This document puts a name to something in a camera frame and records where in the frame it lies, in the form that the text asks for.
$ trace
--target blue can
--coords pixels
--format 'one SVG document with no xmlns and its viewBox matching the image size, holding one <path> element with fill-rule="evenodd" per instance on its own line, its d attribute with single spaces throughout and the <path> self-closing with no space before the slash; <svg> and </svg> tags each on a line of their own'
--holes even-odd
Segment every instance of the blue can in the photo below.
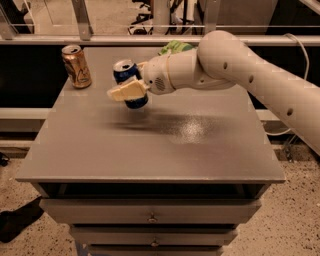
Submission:
<svg viewBox="0 0 320 256">
<path fill-rule="evenodd" d="M 130 59 L 120 60 L 113 65 L 113 76 L 118 85 L 121 85 L 124 81 L 130 77 L 136 76 L 137 79 L 141 79 L 141 75 L 137 64 Z M 148 95 L 135 100 L 124 101 L 128 108 L 137 109 L 143 107 L 148 102 Z"/>
</svg>

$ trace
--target drawer handle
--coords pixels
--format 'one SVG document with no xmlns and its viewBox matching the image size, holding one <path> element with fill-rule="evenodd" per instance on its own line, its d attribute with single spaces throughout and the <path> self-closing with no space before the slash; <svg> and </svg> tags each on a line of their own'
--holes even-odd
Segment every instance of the drawer handle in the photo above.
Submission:
<svg viewBox="0 0 320 256">
<path fill-rule="evenodd" d="M 154 217 L 154 213 L 151 213 L 151 217 L 148 219 L 149 223 L 157 223 L 158 219 Z"/>
<path fill-rule="evenodd" d="M 159 243 L 157 242 L 156 239 L 153 240 L 153 242 L 151 243 L 151 246 L 152 247 L 158 247 L 159 246 Z"/>
</svg>

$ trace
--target drawer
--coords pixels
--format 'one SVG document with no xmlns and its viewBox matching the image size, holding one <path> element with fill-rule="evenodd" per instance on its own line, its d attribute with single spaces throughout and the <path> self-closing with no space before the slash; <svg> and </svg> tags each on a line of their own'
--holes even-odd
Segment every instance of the drawer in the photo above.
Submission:
<svg viewBox="0 0 320 256">
<path fill-rule="evenodd" d="M 202 246 L 88 246 L 91 254 L 106 256 L 220 256 L 220 247 Z"/>
<path fill-rule="evenodd" d="M 68 224 L 245 223 L 259 200 L 99 200 L 44 199 L 41 207 Z"/>
<path fill-rule="evenodd" d="M 232 229 L 153 227 L 72 227 L 71 235 L 83 244 L 105 245 L 202 245 L 229 244 L 237 231 Z"/>
</svg>

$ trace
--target speckled floor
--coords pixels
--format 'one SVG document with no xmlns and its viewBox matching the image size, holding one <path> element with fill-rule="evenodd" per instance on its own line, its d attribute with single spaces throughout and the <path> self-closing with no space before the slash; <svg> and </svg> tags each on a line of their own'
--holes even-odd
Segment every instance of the speckled floor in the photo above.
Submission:
<svg viewBox="0 0 320 256">
<path fill-rule="evenodd" d="M 281 161 L 287 182 L 268 189 L 262 208 L 239 226 L 239 235 L 225 247 L 224 256 L 320 255 L 319 162 L 304 145 L 295 146 L 293 156 L 294 163 Z M 22 162 L 13 159 L 0 167 L 1 211 L 16 209 L 38 196 L 30 184 L 14 180 Z M 75 256 L 68 230 L 44 213 L 10 243 L 0 242 L 0 255 Z"/>
</svg>

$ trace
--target can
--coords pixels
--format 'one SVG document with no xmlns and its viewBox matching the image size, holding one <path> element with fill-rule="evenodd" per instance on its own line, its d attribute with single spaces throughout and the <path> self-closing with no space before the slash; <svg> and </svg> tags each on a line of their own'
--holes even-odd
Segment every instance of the can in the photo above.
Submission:
<svg viewBox="0 0 320 256">
<path fill-rule="evenodd" d="M 113 65 L 113 76 L 118 85 L 121 85 L 124 81 L 136 76 L 138 80 L 141 79 L 141 75 L 137 64 L 130 59 L 124 59 L 116 62 Z M 146 93 L 142 98 L 134 100 L 124 101 L 128 108 L 138 109 L 143 107 L 148 102 L 148 94 Z"/>
<path fill-rule="evenodd" d="M 117 84 L 121 84 L 133 76 L 141 79 L 137 64 L 130 59 L 120 60 L 115 63 L 113 65 L 113 76 Z"/>
<path fill-rule="evenodd" d="M 90 71 L 79 45 L 67 45 L 62 49 L 62 58 L 69 78 L 75 88 L 91 85 Z"/>
</svg>

